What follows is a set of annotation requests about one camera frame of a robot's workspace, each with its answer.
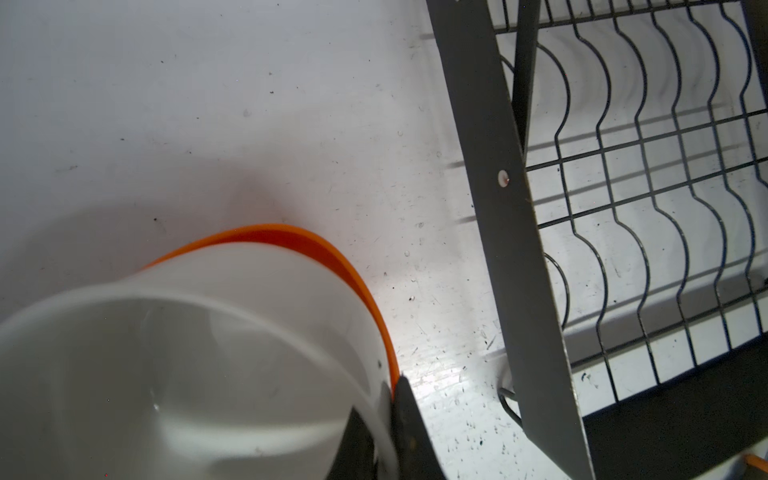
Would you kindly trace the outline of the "white plastic bowl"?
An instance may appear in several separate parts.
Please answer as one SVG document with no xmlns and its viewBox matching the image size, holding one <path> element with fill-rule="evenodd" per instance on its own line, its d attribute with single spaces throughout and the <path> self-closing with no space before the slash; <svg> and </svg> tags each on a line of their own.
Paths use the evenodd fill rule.
<svg viewBox="0 0 768 480">
<path fill-rule="evenodd" d="M 1 324 L 5 479 L 323 479 L 358 418 L 394 478 L 392 367 L 330 268 L 204 247 Z"/>
</svg>

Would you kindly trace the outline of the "orange plastic bowl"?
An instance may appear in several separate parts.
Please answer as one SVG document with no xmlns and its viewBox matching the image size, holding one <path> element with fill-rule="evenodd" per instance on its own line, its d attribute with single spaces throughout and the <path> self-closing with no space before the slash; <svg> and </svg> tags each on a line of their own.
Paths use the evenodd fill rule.
<svg viewBox="0 0 768 480">
<path fill-rule="evenodd" d="M 223 231 L 163 255 L 143 269 L 198 249 L 226 243 L 260 243 L 294 251 L 323 265 L 343 280 L 360 298 L 370 312 L 384 344 L 391 389 L 395 390 L 400 368 L 390 333 L 381 311 L 358 271 L 329 241 L 309 230 L 286 224 L 255 224 Z"/>
</svg>

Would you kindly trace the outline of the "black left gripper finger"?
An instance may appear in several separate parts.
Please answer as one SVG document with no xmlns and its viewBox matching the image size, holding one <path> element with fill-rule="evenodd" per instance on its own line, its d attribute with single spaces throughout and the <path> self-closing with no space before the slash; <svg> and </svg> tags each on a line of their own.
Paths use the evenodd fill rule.
<svg viewBox="0 0 768 480">
<path fill-rule="evenodd" d="M 443 479 L 437 459 L 411 385 L 399 377 L 390 409 L 390 437 L 398 458 L 398 470 L 390 473 L 383 455 L 356 410 L 351 410 L 329 479 Z"/>
</svg>

